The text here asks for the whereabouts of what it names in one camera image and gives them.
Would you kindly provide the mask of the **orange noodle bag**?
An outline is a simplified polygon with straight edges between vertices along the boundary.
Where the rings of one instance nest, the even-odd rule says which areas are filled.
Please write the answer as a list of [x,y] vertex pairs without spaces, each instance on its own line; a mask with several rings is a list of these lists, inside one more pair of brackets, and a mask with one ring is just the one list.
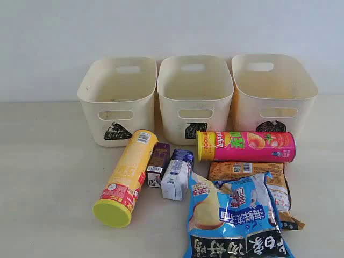
[[283,163],[213,162],[210,164],[207,178],[211,181],[237,180],[258,173],[270,172],[272,178],[267,179],[267,187],[274,197],[282,229],[301,230],[305,224],[290,214],[292,199],[284,168]]

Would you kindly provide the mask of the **white blue milk carton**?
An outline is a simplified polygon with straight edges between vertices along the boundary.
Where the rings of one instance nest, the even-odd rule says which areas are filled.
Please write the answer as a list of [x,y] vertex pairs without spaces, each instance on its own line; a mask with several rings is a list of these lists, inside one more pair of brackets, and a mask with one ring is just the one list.
[[185,198],[189,177],[193,170],[193,152],[174,149],[167,170],[161,180],[163,198],[182,201]]

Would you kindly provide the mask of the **left cream bin, triangle mark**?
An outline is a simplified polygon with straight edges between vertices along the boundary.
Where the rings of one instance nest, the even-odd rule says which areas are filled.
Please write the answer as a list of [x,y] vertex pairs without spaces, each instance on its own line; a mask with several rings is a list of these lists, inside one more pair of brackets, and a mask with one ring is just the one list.
[[95,143],[126,146],[136,130],[154,131],[157,65],[148,57],[94,62],[77,96]]

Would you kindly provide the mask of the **blue noodle bag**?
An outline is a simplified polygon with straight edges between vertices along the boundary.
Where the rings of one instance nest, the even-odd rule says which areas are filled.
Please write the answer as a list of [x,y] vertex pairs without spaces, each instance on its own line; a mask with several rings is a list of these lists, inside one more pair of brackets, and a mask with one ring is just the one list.
[[193,173],[184,257],[293,257],[267,187],[271,177],[265,172],[210,181]]

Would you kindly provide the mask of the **middle cream bin, square mark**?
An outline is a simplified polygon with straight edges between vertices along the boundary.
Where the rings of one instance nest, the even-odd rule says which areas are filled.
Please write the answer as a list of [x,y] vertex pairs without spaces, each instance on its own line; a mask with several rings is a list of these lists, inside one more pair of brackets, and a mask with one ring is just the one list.
[[209,55],[171,56],[157,78],[163,134],[174,145],[195,145],[197,131],[224,131],[234,86],[226,61]]

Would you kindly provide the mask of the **purple drink carton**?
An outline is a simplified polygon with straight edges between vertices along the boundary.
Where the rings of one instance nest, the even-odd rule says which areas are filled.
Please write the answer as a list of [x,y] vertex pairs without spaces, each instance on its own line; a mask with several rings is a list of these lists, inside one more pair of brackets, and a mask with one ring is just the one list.
[[161,180],[170,162],[170,144],[158,142],[155,144],[152,156],[146,168],[149,187],[161,188]]

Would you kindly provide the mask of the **pink Lays chips can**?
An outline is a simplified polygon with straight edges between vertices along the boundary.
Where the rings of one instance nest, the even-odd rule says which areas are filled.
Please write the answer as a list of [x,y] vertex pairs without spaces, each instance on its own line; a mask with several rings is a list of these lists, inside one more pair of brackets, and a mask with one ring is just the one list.
[[290,163],[296,156],[288,132],[196,132],[198,161]]

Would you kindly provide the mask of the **right cream bin, circle mark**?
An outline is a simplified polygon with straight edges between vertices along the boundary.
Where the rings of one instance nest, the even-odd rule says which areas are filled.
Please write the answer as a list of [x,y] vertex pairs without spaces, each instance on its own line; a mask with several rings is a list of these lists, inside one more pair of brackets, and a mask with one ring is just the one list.
[[290,132],[299,138],[318,88],[302,64],[282,54],[240,54],[231,59],[233,129]]

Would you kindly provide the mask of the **yellow chips can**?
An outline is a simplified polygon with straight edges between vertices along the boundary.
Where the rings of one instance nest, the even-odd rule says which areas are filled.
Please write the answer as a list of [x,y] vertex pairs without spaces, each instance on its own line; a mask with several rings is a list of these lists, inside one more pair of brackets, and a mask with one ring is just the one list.
[[130,138],[119,162],[92,210],[104,225],[123,228],[132,219],[139,193],[146,179],[157,136],[148,130],[137,130]]

